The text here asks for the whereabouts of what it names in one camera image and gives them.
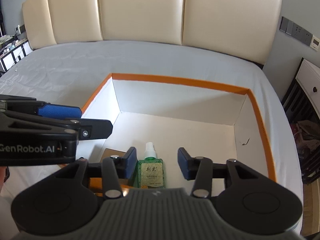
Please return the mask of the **green spray bottle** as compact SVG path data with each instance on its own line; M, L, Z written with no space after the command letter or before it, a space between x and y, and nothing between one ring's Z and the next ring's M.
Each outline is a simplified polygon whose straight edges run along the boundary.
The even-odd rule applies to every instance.
M144 159L137 162L137 187L140 189L165 188L163 160L157 158L152 142L146 143Z

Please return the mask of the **light grey bed sheet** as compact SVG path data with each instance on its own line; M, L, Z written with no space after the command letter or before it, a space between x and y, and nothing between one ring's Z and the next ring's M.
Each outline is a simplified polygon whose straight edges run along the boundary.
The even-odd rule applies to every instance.
M119 179L123 197L104 197L100 177L84 178L92 162L76 154L67 164L6 166L1 232L11 239L300 239L302 184L295 143L274 90L254 63L149 42L61 44L35 50L13 66L1 78L1 95L82 111L112 73L250 89L270 140L276 180L228 159L218 164L227 164L231 185L225 189L224 179L213 179L211 197L193 197L183 187L166 184L160 189L138 188L136 163L130 179ZM83 112L80 119L85 119ZM194 181L187 181L192 190Z

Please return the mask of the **orange cardboard box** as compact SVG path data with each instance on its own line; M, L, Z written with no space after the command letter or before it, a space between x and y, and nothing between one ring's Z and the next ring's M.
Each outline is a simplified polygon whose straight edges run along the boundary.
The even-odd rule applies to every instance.
M80 141L77 158L100 161L106 149L130 147L137 158L153 143L164 162L168 188L191 191L179 169L177 151L215 163L236 159L272 180L275 164L264 121L253 92L224 83L142 74L109 74L88 98L83 117L107 119L107 139Z

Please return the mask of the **left side shelf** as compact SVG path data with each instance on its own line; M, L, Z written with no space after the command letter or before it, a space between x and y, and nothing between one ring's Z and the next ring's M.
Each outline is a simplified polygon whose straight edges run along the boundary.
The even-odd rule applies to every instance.
M22 34L26 34L25 26L18 25L15 35L1 36L1 76L33 51L27 37L19 39Z

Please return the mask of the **white black bedside table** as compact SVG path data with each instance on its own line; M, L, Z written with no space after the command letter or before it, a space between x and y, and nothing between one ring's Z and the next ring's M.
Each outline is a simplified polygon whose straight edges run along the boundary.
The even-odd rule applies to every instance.
M282 106L296 143L304 184L319 179L319 67L302 58Z

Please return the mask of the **cream leather headboard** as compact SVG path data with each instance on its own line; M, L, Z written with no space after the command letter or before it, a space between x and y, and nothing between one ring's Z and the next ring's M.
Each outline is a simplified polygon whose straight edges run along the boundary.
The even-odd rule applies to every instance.
M217 51L265 64L282 0L26 0L34 49L133 40Z

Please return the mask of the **white thermostat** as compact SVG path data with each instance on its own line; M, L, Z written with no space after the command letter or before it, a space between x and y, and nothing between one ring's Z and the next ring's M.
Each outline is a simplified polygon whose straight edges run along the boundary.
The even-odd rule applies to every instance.
M319 50L319 45L320 45L320 39L317 38L316 36L313 36L310 42L310 47L314 50Z

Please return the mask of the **grey wall switch panel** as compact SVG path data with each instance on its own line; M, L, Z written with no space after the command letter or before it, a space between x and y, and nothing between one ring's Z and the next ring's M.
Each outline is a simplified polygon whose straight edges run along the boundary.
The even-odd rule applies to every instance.
M302 28L300 25L292 22L291 20L282 17L280 24L280 31L295 38L303 44L310 46L312 40L312 33Z

